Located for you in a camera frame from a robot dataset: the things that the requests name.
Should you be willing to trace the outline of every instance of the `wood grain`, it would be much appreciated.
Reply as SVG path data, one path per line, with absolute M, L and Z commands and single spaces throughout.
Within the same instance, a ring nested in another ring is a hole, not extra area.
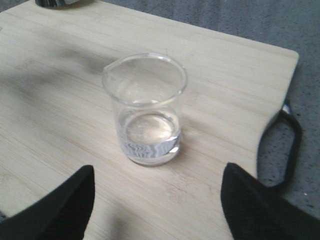
M 261 135 L 280 110 L 294 51 L 100 1 L 0 13 L 0 209 L 11 216 L 92 164 L 86 240 L 232 239 L 221 204 L 227 162 L 256 176 Z M 186 68 L 182 151 L 141 167 L 121 152 L 105 65 L 156 52 Z

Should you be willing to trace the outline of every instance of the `wooden board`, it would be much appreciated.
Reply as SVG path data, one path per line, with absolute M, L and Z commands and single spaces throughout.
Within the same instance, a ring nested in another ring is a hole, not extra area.
M 220 203 L 235 162 L 256 176 L 261 135 L 298 54 L 99 1 L 0 13 L 0 209 L 11 216 L 95 168 L 86 240 L 232 239 Z M 186 68 L 180 155 L 146 168 L 117 142 L 105 65 L 167 54 Z

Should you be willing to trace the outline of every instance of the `transparent glass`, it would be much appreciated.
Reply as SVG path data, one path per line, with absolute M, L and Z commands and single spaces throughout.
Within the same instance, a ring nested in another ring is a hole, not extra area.
M 181 101 L 188 83 L 172 58 L 143 53 L 106 66 L 102 84 L 112 98 L 121 149 L 137 164 L 164 164 L 180 150 Z

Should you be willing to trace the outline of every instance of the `clear liquid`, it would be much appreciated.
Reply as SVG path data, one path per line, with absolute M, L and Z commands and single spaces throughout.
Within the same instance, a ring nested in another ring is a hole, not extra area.
M 159 165 L 179 151 L 181 129 L 171 107 L 141 111 L 126 109 L 117 122 L 121 148 L 136 163 Z

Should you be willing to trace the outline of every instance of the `beaker rim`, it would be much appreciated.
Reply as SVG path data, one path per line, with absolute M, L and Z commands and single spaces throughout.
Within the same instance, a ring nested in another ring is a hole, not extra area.
M 185 70 L 185 68 L 175 59 L 173 59 L 170 56 L 164 55 L 164 54 L 160 54 L 160 53 L 153 53 L 153 52 L 147 52 L 147 53 L 139 53 L 139 54 L 134 54 L 134 55 L 129 55 L 126 56 L 124 58 L 120 58 L 114 62 L 112 62 L 111 64 L 107 65 L 104 67 L 103 72 L 109 72 L 110 70 L 112 70 L 113 68 L 116 68 L 118 66 L 120 66 L 121 64 L 128 62 L 128 61 L 132 61 L 132 60 L 137 60 L 137 59 L 158 59 L 158 60 L 162 60 L 165 62 L 168 62 L 172 65 L 174 65 L 179 73 L 181 74 L 182 77 L 182 84 L 181 87 L 179 89 L 179 91 L 177 91 L 175 94 L 168 96 L 166 99 L 161 100 L 159 102 L 130 102 L 130 101 L 126 101 L 120 97 L 117 97 L 107 86 L 107 77 L 102 76 L 102 85 L 104 90 L 106 91 L 106 93 L 115 101 L 125 104 L 125 105 L 129 105 L 129 106 L 134 106 L 134 107 L 147 107 L 147 106 L 154 106 L 154 105 L 163 105 L 163 104 L 167 104 L 172 102 L 173 100 L 175 100 L 178 96 L 180 96 L 186 89 L 187 85 L 188 85 L 188 75 L 187 72 Z

